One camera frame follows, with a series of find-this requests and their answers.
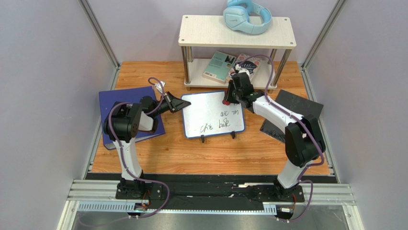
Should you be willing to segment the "blue framed whiteboard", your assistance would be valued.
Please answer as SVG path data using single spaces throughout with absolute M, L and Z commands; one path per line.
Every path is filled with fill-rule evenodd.
M 241 104 L 223 104 L 225 91 L 190 93 L 181 99 L 191 104 L 182 109 L 186 138 L 204 139 L 209 136 L 236 134 L 246 129 Z

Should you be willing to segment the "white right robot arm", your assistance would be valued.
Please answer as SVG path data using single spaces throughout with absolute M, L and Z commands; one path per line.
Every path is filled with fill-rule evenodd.
M 284 133 L 285 154 L 288 158 L 283 170 L 273 182 L 272 194 L 279 200 L 292 195 L 306 170 L 324 163 L 325 142 L 313 115 L 301 115 L 275 102 L 267 91 L 255 90 L 247 73 L 236 73 L 228 83 L 223 104 L 240 104 L 259 115 Z

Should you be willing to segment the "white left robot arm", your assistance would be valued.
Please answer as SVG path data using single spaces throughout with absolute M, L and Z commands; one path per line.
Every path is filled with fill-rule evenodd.
M 147 194 L 146 184 L 150 181 L 144 178 L 136 153 L 137 134 L 156 132 L 159 115 L 176 113 L 190 105 L 191 102 L 177 98 L 170 92 L 164 93 L 160 100 L 144 96 L 137 103 L 115 102 L 105 119 L 103 131 L 113 141 L 121 162 L 121 179 L 115 195 L 117 199 L 141 199 Z

